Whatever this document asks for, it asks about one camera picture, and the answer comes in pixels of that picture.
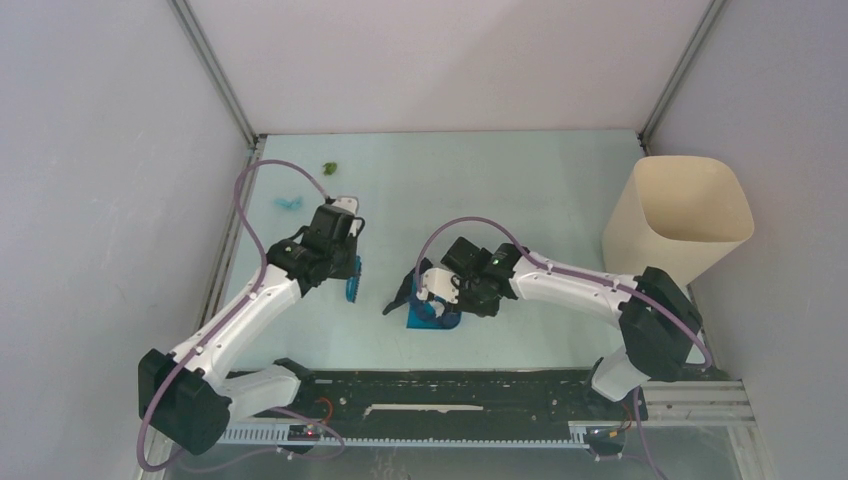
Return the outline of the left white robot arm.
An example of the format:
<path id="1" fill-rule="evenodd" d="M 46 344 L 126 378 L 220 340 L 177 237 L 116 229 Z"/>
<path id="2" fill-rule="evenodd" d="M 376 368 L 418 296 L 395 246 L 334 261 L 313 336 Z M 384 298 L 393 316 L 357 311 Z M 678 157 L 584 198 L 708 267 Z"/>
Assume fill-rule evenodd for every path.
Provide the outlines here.
<path id="1" fill-rule="evenodd" d="M 304 416 L 316 403 L 315 388 L 300 366 L 271 366 L 240 377 L 230 372 L 243 351 L 272 320 L 326 280 L 355 274 L 364 221 L 355 197 L 320 205 L 310 224 L 261 253 L 261 264 L 222 311 L 189 339 L 138 364 L 139 416 L 183 451 L 211 449 L 229 425 L 282 407 Z"/>

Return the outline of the blue hand brush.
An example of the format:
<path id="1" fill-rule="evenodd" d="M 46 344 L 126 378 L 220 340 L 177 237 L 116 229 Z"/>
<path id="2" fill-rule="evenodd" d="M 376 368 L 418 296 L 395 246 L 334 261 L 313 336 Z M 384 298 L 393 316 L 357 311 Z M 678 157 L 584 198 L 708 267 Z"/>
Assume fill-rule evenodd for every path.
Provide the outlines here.
<path id="1" fill-rule="evenodd" d="M 353 275 L 346 280 L 346 284 L 345 284 L 345 299 L 349 303 L 355 303 L 356 302 L 356 299 L 357 299 L 357 296 L 358 296 L 358 291 L 359 291 L 361 275 L 362 275 L 362 259 L 359 255 L 357 255 L 356 258 L 355 258 L 355 261 L 354 261 Z"/>

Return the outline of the blue dustpan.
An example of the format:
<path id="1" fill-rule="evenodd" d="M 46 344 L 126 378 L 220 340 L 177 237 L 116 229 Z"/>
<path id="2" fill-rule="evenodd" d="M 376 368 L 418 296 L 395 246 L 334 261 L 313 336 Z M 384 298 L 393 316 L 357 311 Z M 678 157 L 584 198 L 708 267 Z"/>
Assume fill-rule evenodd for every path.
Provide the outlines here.
<path id="1" fill-rule="evenodd" d="M 417 286 L 413 285 L 407 297 L 407 329 L 451 330 L 461 321 L 461 313 L 450 310 L 451 304 L 442 298 L 422 301 L 417 298 Z"/>

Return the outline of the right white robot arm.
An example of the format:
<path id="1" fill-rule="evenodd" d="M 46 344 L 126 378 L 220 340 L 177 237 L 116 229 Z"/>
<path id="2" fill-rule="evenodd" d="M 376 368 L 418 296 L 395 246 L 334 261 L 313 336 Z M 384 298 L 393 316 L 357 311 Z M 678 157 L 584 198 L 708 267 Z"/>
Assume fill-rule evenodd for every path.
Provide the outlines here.
<path id="1" fill-rule="evenodd" d="M 676 382 L 702 350 L 702 317 L 662 269 L 611 274 L 573 267 L 507 242 L 490 252 L 458 238 L 438 267 L 424 269 L 416 295 L 446 312 L 498 314 L 504 299 L 538 301 L 588 314 L 618 330 L 623 344 L 602 357 L 581 392 L 585 411 L 606 418 L 648 381 Z"/>

